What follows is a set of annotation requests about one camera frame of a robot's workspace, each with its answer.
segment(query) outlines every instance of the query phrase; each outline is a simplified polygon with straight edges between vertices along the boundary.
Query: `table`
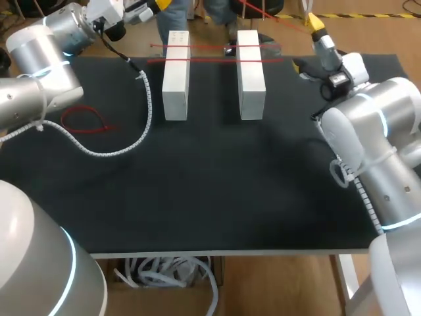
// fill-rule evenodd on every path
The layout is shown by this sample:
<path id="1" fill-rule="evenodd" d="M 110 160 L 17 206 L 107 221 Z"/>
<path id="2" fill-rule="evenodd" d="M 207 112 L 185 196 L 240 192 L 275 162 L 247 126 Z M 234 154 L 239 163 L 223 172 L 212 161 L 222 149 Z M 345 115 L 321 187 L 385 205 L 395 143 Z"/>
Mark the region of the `table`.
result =
<path id="1" fill-rule="evenodd" d="M 264 64 L 264 119 L 247 122 L 239 118 L 235 64 L 192 63 L 188 120 L 166 122 L 164 65 L 134 60 L 149 77 L 154 118 L 132 154 L 91 158 L 46 128 L 5 143 L 0 155 L 0 178 L 24 190 L 88 252 L 351 253 L 375 238 L 356 191 L 339 188 L 328 172 L 333 155 L 309 120 L 324 105 L 318 86 L 301 80 L 288 57 Z M 405 75 L 396 56 L 364 60 L 373 82 Z M 82 103 L 117 127 L 78 139 L 95 151 L 133 143 L 145 124 L 142 83 L 120 59 L 80 57 L 73 66 Z M 75 115 L 69 124 L 99 123 Z"/>

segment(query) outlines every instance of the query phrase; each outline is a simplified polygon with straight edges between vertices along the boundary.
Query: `white rectangular block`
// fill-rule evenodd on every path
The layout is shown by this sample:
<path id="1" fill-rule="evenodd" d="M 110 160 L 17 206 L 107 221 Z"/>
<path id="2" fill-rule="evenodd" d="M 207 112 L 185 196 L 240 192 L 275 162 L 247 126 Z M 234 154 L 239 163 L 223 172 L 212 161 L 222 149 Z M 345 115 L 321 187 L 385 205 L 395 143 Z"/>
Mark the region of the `white rectangular block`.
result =
<path id="1" fill-rule="evenodd" d="M 237 45 L 259 45 L 257 31 L 238 31 Z M 262 61 L 260 47 L 237 47 L 237 60 Z M 261 120 L 266 98 L 262 63 L 237 63 L 237 77 L 241 119 Z"/>
<path id="2" fill-rule="evenodd" d="M 188 31 L 170 31 L 168 45 L 190 45 Z M 189 99 L 190 61 L 169 61 L 189 59 L 190 47 L 168 47 L 166 50 L 162 100 L 166 120 L 187 120 Z"/>

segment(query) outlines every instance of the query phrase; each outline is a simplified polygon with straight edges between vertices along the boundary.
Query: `person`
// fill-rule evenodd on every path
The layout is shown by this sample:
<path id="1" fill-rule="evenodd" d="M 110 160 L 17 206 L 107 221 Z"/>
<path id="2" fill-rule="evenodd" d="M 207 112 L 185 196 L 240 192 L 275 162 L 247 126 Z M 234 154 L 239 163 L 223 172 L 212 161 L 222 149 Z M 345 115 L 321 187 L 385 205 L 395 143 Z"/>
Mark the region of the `person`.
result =
<path id="1" fill-rule="evenodd" d="M 187 30 L 187 11 L 192 0 L 172 0 L 171 4 L 157 15 L 159 36 L 162 43 L 168 45 L 169 31 Z M 237 15 L 230 9 L 230 0 L 202 0 L 203 6 L 212 21 L 227 27 L 230 39 L 236 37 Z"/>

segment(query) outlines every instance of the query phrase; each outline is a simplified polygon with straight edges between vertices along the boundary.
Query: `floor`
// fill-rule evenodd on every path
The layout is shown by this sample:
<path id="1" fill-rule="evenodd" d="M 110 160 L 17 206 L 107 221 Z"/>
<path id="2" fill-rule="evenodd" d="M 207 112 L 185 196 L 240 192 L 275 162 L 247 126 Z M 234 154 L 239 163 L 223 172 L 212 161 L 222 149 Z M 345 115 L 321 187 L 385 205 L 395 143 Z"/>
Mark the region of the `floor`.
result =
<path id="1" fill-rule="evenodd" d="M 402 13 L 403 0 L 315 0 L 314 13 Z M 283 14 L 297 14 L 297 0 L 285 0 Z M 286 20 L 302 27 L 298 20 Z M 409 77 L 421 88 L 421 20 L 398 18 L 325 19 L 337 47 L 361 53 L 397 54 Z M 224 28 L 190 23 L 193 43 L 225 44 Z M 284 55 L 312 55 L 308 35 L 266 19 L 257 28 L 282 45 Z M 128 28 L 115 47 L 129 56 L 151 56 L 161 49 L 155 21 Z M 86 55 L 109 55 L 95 43 Z M 193 50 L 194 55 L 221 55 L 221 51 Z M 356 256 L 359 278 L 367 276 L 365 255 Z M 204 315 L 211 301 L 208 286 L 183 290 L 130 290 L 112 288 L 107 316 Z M 341 315 L 341 305 L 328 256 L 227 257 L 224 286 L 220 289 L 217 315 Z"/>

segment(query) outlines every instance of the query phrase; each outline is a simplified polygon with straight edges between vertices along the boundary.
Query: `red cable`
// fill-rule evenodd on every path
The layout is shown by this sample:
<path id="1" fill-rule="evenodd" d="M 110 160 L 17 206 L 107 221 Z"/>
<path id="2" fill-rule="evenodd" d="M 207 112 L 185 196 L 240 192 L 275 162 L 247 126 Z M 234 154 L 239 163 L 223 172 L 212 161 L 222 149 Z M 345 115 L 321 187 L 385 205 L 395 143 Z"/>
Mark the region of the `red cable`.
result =
<path id="1" fill-rule="evenodd" d="M 99 117 L 99 119 L 101 120 L 101 124 L 103 125 L 103 127 L 101 128 L 96 128 L 95 130 L 74 130 L 73 128 L 69 128 L 67 127 L 67 125 L 64 123 L 65 118 L 73 112 L 80 112 L 80 111 L 89 111 L 92 112 L 94 114 L 97 115 L 97 117 Z M 87 107 L 85 105 L 80 105 L 77 107 L 71 107 L 69 109 L 67 109 L 62 115 L 61 115 L 61 126 L 63 126 L 68 132 L 74 133 L 74 134 L 97 134 L 97 133 L 102 133 L 102 132 L 106 132 L 107 130 L 115 130 L 116 127 L 115 126 L 108 126 L 105 124 L 105 120 L 102 117 L 101 114 L 99 114 L 99 112 L 94 109 L 93 107 Z"/>
<path id="2" fill-rule="evenodd" d="M 258 44 L 258 45 L 162 45 L 162 44 L 151 44 L 151 47 L 192 47 L 192 48 L 203 48 L 203 49 L 219 49 L 219 48 L 234 48 L 234 47 L 273 47 L 280 46 L 277 43 L 272 44 Z"/>
<path id="3" fill-rule="evenodd" d="M 252 8 L 253 10 L 255 10 L 255 11 L 257 11 L 257 12 L 259 12 L 259 13 L 261 13 L 261 14 L 264 14 L 264 15 L 265 15 L 265 16 L 267 16 L 268 18 L 271 18 L 272 20 L 275 20 L 277 23 L 281 23 L 281 24 L 283 24 L 283 25 L 285 25 L 285 26 L 288 26 L 289 28 L 292 28 L 292 29 L 294 29 L 294 30 L 298 31 L 298 32 L 308 34 L 308 32 L 306 32 L 306 31 L 304 31 L 304 30 L 302 30 L 302 29 L 300 29 L 300 28 L 296 27 L 295 25 L 290 24 L 290 23 L 288 23 L 288 22 L 286 22 L 286 21 L 284 21 L 284 20 L 281 20 L 280 18 L 277 18 L 276 16 L 273 16 L 273 15 L 270 15 L 270 14 L 268 14 L 268 13 L 264 12 L 263 10 L 259 9 L 258 7 L 255 7 L 254 5 L 251 5 L 251 4 L 250 4 L 250 3 L 248 3 L 246 0 L 238 0 L 238 1 L 239 1 L 239 2 L 241 2 L 241 3 L 243 3 L 244 5 L 246 5 L 246 6 L 250 7 L 250 8 Z"/>
<path id="4" fill-rule="evenodd" d="M 164 61 L 193 61 L 195 63 L 279 63 L 284 61 L 282 58 L 278 59 L 263 59 L 261 61 L 238 61 L 237 59 L 212 59 L 212 58 L 179 58 L 179 59 L 165 59 L 155 58 L 148 59 L 147 63 L 160 63 Z"/>

